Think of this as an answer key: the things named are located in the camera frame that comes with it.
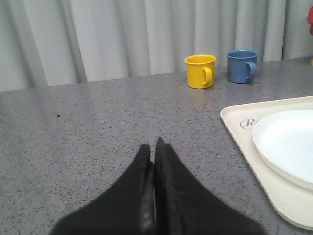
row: mug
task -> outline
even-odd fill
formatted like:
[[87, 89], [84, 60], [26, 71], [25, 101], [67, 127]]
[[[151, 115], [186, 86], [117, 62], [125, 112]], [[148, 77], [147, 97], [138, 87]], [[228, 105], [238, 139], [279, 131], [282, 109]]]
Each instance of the mug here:
[[207, 88], [214, 84], [214, 55], [192, 55], [185, 59], [187, 64], [187, 83], [191, 88]]
[[227, 54], [227, 78], [234, 83], [249, 83], [256, 74], [259, 53], [255, 50], [233, 50]]

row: curtain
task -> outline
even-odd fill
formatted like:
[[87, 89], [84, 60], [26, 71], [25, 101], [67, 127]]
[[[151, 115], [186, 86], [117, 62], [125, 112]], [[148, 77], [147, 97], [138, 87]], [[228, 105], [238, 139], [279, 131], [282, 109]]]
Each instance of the curtain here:
[[0, 0], [0, 91], [313, 55], [312, 0]]

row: tray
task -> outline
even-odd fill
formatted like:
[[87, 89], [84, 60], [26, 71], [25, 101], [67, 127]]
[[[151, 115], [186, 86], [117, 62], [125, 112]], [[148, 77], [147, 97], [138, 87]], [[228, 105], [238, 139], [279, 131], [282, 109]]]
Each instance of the tray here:
[[252, 139], [253, 127], [259, 120], [295, 109], [313, 110], [313, 96], [229, 106], [221, 111], [221, 118], [278, 214], [293, 225], [313, 230], [313, 191], [272, 170]]

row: table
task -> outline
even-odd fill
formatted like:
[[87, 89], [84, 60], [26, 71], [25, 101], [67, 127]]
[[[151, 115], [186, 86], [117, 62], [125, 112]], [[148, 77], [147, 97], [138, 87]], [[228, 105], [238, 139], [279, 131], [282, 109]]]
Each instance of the table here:
[[0, 92], [0, 234], [47, 234], [123, 173], [158, 136], [218, 198], [269, 235], [308, 235], [271, 206], [220, 118], [229, 105], [313, 95], [311, 58], [263, 62], [255, 81], [213, 87], [186, 73]]

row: white plate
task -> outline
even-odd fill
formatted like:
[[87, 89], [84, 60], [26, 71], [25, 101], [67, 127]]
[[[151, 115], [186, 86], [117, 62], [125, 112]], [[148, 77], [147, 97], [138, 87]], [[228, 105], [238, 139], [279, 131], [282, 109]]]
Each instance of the white plate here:
[[313, 190], [313, 110], [266, 116], [255, 125], [253, 141], [273, 170]]

